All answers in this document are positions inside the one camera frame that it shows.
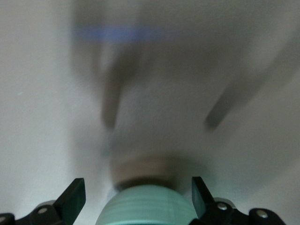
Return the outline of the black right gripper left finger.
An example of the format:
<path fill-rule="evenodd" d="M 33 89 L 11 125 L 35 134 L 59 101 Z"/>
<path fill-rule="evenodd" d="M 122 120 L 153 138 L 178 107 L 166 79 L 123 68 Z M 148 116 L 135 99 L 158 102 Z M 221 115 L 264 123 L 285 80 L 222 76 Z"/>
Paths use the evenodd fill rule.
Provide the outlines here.
<path fill-rule="evenodd" d="M 16 225 L 72 225 L 86 203 L 85 182 L 76 178 L 53 204 L 37 207 Z"/>

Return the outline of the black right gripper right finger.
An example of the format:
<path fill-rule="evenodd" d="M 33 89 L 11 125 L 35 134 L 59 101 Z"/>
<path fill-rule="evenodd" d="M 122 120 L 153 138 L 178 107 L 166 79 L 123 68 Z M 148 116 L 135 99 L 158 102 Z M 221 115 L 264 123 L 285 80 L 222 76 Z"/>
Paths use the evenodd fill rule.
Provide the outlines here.
<path fill-rule="evenodd" d="M 192 225 L 248 225 L 247 215 L 239 212 L 228 201 L 212 197 L 201 177 L 192 178 L 192 202 L 197 214 Z"/>

